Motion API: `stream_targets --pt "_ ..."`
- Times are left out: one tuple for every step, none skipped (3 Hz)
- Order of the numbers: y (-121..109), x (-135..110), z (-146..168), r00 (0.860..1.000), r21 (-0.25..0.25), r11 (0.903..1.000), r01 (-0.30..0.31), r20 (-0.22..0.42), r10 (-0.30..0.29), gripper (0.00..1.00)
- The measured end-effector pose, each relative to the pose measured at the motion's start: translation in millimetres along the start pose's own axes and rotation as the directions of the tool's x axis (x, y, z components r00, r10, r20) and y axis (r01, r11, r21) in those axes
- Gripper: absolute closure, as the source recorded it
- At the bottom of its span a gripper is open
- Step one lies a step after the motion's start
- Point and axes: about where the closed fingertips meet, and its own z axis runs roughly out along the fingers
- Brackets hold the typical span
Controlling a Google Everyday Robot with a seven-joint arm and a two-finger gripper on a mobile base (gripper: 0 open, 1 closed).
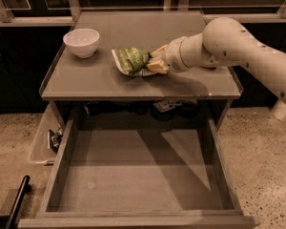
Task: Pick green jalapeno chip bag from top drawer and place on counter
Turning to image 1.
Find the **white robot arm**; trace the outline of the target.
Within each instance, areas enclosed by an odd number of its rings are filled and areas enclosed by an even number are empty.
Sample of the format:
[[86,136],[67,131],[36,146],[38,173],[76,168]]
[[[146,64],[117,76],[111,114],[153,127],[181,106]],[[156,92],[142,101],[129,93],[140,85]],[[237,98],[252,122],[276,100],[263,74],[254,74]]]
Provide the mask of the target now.
[[286,105],[286,52],[261,43],[233,18],[216,18],[203,32],[176,38],[146,63],[154,73],[225,66],[243,68]]

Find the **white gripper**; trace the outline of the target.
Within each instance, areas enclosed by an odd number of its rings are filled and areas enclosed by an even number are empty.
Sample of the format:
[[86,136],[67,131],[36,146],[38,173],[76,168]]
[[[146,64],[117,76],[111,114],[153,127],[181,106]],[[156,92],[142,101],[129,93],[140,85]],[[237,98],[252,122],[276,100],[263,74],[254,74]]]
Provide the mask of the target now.
[[192,68],[193,63],[193,39],[182,36],[152,52],[152,58],[147,62],[146,67],[154,73],[165,74],[168,70],[181,73]]

